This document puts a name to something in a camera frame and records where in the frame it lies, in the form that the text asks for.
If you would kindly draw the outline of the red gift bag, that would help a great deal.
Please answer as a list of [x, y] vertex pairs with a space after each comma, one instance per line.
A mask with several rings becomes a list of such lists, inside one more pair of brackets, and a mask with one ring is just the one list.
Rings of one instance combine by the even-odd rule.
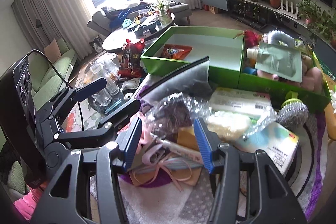
[[144, 48], [144, 39], [138, 39], [136, 42], [126, 39], [122, 48], [122, 59], [118, 70], [118, 74], [121, 77], [137, 78], [144, 75], [140, 64]]

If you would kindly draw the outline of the pale green refill pouch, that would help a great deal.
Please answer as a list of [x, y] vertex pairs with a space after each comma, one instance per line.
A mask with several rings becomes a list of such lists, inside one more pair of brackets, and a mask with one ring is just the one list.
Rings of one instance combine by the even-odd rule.
[[248, 48], [248, 59], [255, 60], [255, 69], [296, 83], [302, 82], [301, 52], [277, 44], [260, 43], [258, 48]]

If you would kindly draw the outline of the glass mug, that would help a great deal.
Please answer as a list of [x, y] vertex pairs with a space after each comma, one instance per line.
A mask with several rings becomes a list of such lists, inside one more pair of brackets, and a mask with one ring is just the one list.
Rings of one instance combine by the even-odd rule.
[[103, 88], [99, 92], [94, 93], [92, 95], [92, 98], [94, 102], [98, 103], [100, 106], [103, 107], [108, 106], [112, 101], [112, 97], [110, 96], [106, 88]]

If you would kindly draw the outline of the white lotion tube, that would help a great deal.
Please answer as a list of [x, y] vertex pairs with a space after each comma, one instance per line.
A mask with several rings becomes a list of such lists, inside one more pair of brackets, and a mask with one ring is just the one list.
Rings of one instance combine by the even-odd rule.
[[268, 94], [229, 88], [217, 88], [209, 104], [214, 111], [240, 113], [254, 118], [273, 110]]

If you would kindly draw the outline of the green sofa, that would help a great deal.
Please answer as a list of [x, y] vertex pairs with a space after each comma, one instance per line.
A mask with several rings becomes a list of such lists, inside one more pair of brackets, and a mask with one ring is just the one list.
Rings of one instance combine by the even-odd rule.
[[[59, 39], [57, 44], [60, 57], [53, 65], [62, 77], [68, 81], [77, 61], [77, 55], [63, 38]], [[31, 95], [34, 100], [35, 108], [39, 110], [54, 95], [65, 88], [66, 85], [51, 68], [48, 61], [40, 54], [30, 54], [29, 70], [32, 82]]]

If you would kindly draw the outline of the green box compartment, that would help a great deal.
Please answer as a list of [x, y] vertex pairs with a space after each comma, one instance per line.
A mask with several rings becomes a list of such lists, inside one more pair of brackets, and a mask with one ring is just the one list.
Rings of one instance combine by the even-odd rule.
[[[166, 44], [189, 46], [183, 60], [165, 59]], [[147, 73], [165, 76], [181, 66], [209, 57], [209, 80], [224, 88], [238, 88], [244, 57], [244, 32], [217, 27], [172, 26], [142, 54]]]
[[298, 98], [311, 113], [323, 112], [331, 102], [322, 68], [315, 53], [300, 39], [273, 30], [244, 39], [239, 89], [267, 93], [274, 103]]

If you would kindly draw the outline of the green box right compartment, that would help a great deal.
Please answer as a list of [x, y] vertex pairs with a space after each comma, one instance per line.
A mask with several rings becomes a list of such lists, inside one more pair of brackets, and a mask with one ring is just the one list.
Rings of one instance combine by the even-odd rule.
[[323, 112], [331, 102], [322, 68], [315, 53], [300, 39], [273, 30], [244, 39], [239, 89], [267, 93], [274, 103], [298, 98], [311, 113]]

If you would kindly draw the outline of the tissue pack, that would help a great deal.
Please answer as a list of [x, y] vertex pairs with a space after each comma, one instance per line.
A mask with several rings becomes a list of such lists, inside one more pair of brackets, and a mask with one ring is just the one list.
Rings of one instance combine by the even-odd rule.
[[280, 173], [285, 176], [296, 154], [299, 137], [273, 122], [263, 130], [249, 136], [241, 136], [232, 143], [245, 152], [254, 153], [258, 149], [265, 151]]

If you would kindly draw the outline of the red feather toy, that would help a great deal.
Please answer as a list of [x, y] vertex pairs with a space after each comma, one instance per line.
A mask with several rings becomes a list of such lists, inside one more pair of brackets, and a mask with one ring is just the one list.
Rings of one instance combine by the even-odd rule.
[[261, 42], [261, 39], [263, 37], [262, 35], [254, 32], [254, 31], [246, 30], [246, 31], [243, 31], [243, 32], [237, 34], [236, 36], [234, 36], [233, 39], [237, 39], [240, 36], [243, 36], [243, 38], [244, 38], [244, 47], [245, 48], [256, 47], [257, 45], [259, 45], [259, 43]]

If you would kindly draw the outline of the white toothpaste tube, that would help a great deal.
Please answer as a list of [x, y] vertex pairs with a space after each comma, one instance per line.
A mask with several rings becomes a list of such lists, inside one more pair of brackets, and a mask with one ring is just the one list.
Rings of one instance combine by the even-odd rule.
[[192, 160], [193, 162], [197, 162], [199, 164], [203, 164], [202, 156], [199, 151], [195, 151], [193, 149], [183, 147], [177, 143], [171, 142], [169, 140], [163, 140], [159, 136], [150, 134], [154, 141], [158, 144], [161, 144], [164, 149], [168, 149], [170, 152], [175, 153], [181, 157]]

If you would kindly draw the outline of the white sponge in plastic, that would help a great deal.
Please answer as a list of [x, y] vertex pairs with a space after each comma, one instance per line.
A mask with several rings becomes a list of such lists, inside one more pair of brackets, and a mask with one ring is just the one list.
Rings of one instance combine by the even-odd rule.
[[207, 118], [206, 124], [221, 140], [234, 141], [251, 127], [252, 120], [244, 114], [216, 111]]

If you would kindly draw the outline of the black items zip bag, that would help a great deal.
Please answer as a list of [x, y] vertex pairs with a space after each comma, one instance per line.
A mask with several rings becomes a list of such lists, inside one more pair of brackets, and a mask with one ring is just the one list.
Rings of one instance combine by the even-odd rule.
[[191, 127], [196, 118], [207, 118], [214, 85], [209, 82], [210, 58], [203, 57], [165, 75], [139, 93], [148, 109], [146, 127], [157, 136], [177, 134], [182, 127]]

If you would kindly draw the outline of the tv console cabinet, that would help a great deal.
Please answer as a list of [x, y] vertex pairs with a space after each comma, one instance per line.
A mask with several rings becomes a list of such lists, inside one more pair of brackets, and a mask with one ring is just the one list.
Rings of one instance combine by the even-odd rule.
[[291, 30], [311, 38], [319, 38], [324, 43], [330, 44], [323, 36], [309, 29], [301, 19], [294, 19], [281, 12], [279, 8], [273, 8], [265, 1], [251, 0], [202, 0], [204, 5], [213, 6], [229, 12], [234, 18], [246, 21], [250, 26], [262, 29], [268, 24], [283, 24]]

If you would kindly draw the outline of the white router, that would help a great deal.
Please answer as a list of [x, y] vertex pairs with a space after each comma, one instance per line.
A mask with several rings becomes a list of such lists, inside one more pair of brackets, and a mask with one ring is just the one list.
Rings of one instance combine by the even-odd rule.
[[289, 16], [293, 19], [298, 18], [298, 5], [294, 2], [290, 2], [288, 0], [281, 0], [279, 11], [280, 13]]

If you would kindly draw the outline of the orange snack bag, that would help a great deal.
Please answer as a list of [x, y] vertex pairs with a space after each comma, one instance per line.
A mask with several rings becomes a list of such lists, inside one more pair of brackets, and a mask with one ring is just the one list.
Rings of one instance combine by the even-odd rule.
[[184, 60], [192, 49], [191, 46], [165, 44], [161, 57], [165, 59]]

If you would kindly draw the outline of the yellow cardboard box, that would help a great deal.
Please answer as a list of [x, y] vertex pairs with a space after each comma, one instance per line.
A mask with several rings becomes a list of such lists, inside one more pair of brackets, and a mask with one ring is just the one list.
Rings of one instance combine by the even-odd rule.
[[199, 151], [198, 143], [194, 134], [194, 128], [192, 126], [179, 128], [177, 144]]

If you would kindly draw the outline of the steel wool scrubber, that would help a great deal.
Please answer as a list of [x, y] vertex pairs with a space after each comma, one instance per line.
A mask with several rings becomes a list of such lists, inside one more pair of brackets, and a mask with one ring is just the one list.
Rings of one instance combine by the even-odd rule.
[[308, 116], [309, 110], [298, 98], [298, 93], [289, 91], [277, 113], [276, 122], [288, 130], [294, 131], [305, 124]]

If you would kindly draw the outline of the green box left compartment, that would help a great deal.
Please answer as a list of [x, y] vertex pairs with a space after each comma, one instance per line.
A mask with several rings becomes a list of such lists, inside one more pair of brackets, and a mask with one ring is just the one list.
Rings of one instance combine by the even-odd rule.
[[[165, 59], [166, 44], [189, 46], [183, 60]], [[209, 80], [224, 88], [238, 88], [244, 57], [244, 32], [217, 27], [172, 26], [142, 54], [147, 73], [165, 76], [181, 66], [209, 57]]]

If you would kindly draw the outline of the round coffee table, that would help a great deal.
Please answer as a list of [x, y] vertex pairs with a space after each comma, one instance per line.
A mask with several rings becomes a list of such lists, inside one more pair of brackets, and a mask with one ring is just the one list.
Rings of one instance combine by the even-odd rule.
[[130, 28], [128, 31], [127, 28], [119, 28], [112, 32], [102, 43], [103, 50], [112, 53], [118, 53], [123, 49], [126, 40], [131, 42], [137, 42], [140, 39], [143, 39], [145, 45], [149, 45], [150, 41], [158, 38], [166, 30], [168, 30], [175, 21], [175, 14], [171, 13], [171, 19], [167, 24], [163, 24], [160, 21], [155, 21], [154, 16], [148, 17], [143, 24], [137, 26], [134, 30]]

